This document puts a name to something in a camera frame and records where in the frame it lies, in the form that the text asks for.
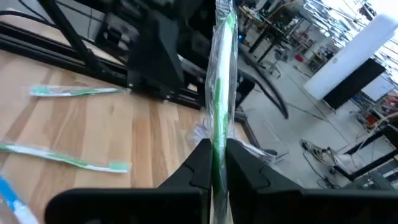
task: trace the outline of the wooden tabletop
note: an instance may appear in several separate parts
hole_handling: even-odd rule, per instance
[[[0,20],[67,43],[61,33],[15,16]],[[101,57],[111,58],[96,49]],[[126,93],[74,98],[29,96],[35,84],[114,87],[109,83],[0,51],[0,136],[90,162],[126,161],[128,174],[79,169],[0,152],[0,173],[39,220],[47,202],[75,187],[156,187],[189,156],[189,134],[203,113]],[[243,129],[236,125],[244,139]],[[10,223],[0,205],[0,223]]]

